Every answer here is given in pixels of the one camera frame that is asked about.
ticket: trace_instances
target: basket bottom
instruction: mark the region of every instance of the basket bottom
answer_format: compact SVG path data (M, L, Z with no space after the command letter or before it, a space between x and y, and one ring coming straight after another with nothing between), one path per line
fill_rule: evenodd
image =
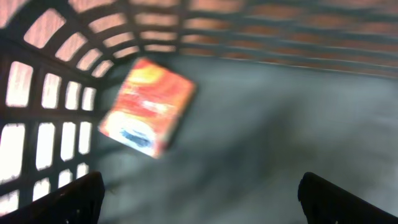
M164 158L95 133L100 223L306 223L314 172L398 215L398 97L390 79L194 56L151 55L198 91ZM132 62L100 94L110 109Z

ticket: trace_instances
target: small box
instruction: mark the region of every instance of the small box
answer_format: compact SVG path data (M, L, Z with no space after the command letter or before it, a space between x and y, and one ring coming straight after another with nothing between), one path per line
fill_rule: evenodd
M194 89L190 80L139 58L99 131L149 156L159 157Z

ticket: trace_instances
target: gray floor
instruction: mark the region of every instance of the gray floor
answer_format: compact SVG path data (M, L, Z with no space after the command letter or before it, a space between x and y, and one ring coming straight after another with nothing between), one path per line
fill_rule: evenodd
M98 134L95 150L104 156L94 169L109 189L100 223L306 223L297 187L307 171L398 216L397 82L154 58L195 81L197 95L162 159ZM118 88L101 95L102 110Z

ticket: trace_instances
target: orange box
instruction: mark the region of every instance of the orange box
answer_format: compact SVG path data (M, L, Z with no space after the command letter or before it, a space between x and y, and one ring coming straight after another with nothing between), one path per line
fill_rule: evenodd
M146 58L133 65L99 131L152 157L159 157L195 85Z

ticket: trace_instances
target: plastic basket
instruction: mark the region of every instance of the plastic basket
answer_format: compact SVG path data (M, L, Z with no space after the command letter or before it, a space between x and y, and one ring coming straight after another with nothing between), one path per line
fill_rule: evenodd
M0 200L10 202L11 210L30 204L36 185L44 186L45 195L90 167L103 173L111 189L122 179L119 175L150 160L96 130L136 57L150 57L188 76L209 95L218 93L206 93L213 82L202 78L221 73L246 81L247 75L265 71L366 74L388 77L389 82L398 72L398 3L394 0L18 0L1 4L4 154L0 157L2 162L15 158L19 162L3 175ZM240 98L239 85L225 88L236 101L252 99ZM202 107L204 102L199 99L195 104ZM219 122L208 110L204 106L190 116ZM227 139L233 129L258 120L227 126L217 137L209 126L196 137L188 135L198 123L189 121L181 127L176 148L212 148L211 141L201 139ZM220 147L238 143L225 140ZM125 154L118 154L126 151L139 159L126 161ZM120 163L131 167L119 167ZM245 172L260 177L255 167Z

